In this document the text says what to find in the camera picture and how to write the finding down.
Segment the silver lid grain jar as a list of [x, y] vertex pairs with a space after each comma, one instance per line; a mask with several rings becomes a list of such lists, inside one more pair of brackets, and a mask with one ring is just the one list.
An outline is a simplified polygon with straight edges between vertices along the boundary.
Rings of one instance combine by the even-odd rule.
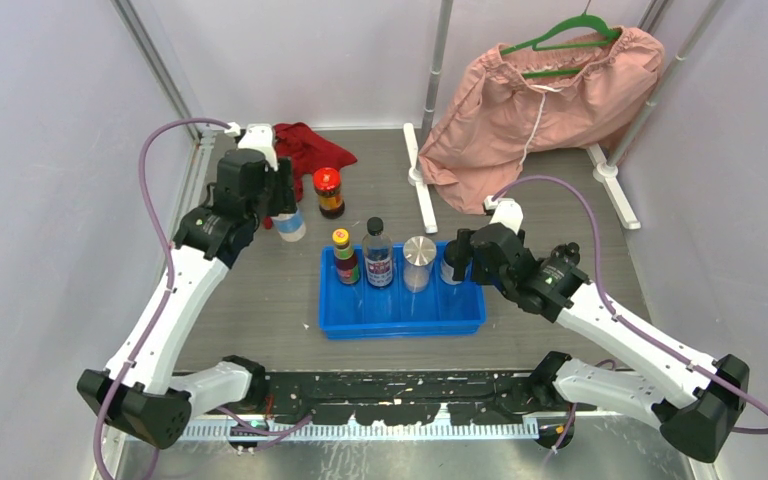
[[402, 253], [402, 278], [405, 288], [411, 293], [425, 290], [436, 260], [436, 244], [426, 236], [413, 236], [404, 242]]

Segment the blue plastic divided bin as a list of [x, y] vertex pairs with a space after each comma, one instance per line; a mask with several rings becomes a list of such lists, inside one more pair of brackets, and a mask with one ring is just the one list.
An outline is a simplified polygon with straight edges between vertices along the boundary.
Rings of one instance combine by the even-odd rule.
[[403, 245], [393, 246], [394, 280], [384, 288], [362, 278], [352, 285], [338, 279], [334, 249], [320, 255], [318, 321], [330, 340], [471, 335], [487, 319], [482, 287], [466, 280], [457, 285], [440, 276], [433, 264], [429, 283], [413, 293], [403, 281]]

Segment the clear bottle black cap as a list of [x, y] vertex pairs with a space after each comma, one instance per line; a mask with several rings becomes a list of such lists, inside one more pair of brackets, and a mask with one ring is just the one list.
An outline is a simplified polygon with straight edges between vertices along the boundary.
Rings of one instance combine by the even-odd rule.
[[384, 233], [384, 222], [373, 216], [366, 223], [367, 234], [362, 240], [365, 274], [375, 288], [388, 287], [393, 281], [393, 242]]

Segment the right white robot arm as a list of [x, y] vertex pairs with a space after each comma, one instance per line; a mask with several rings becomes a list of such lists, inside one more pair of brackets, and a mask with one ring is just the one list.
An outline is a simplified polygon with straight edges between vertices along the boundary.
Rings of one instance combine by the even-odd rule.
[[500, 223], [460, 229], [442, 263], [453, 280], [495, 287], [522, 311], [588, 338], [634, 371], [605, 371], [551, 351], [525, 380], [525, 392], [545, 409], [583, 403], [621, 413], [658, 430], [686, 456], [713, 462], [745, 409], [748, 365], [734, 355], [700, 353], [603, 300], [578, 267], [577, 243], [536, 258], [524, 237]]

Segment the white lid sago jar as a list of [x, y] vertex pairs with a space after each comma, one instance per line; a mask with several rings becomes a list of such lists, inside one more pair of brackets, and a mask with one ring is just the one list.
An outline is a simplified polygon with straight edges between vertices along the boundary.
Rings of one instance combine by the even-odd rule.
[[271, 218], [274, 228], [285, 242], [298, 242], [306, 234], [307, 228], [302, 212], [297, 210], [292, 214], [279, 214]]

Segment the black cap shaker bottle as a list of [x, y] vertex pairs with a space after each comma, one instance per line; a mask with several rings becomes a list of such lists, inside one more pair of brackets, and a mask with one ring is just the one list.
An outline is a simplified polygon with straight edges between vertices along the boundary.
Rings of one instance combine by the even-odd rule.
[[441, 260], [440, 276], [443, 282], [448, 285], [458, 285], [462, 282], [454, 282], [452, 280], [452, 254], [454, 248], [454, 240], [448, 242], [443, 250], [443, 256]]

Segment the yellow cap sauce bottle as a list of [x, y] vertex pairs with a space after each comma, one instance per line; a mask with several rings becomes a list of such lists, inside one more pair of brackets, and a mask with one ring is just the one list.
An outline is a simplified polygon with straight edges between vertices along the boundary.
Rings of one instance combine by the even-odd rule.
[[338, 279], [344, 285], [356, 284], [360, 280], [360, 270], [349, 231], [344, 228], [334, 230], [332, 242]]

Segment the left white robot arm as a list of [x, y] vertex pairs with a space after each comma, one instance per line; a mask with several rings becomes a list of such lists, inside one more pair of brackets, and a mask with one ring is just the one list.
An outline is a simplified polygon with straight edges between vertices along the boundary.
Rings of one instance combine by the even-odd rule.
[[244, 413], [265, 405], [264, 367], [239, 355], [184, 376], [173, 370], [206, 301], [263, 219], [296, 210], [290, 158], [242, 148], [219, 160], [212, 199], [181, 219], [171, 261], [137, 325], [103, 369], [87, 369], [78, 380], [104, 424], [166, 449], [194, 417], [228, 404]]

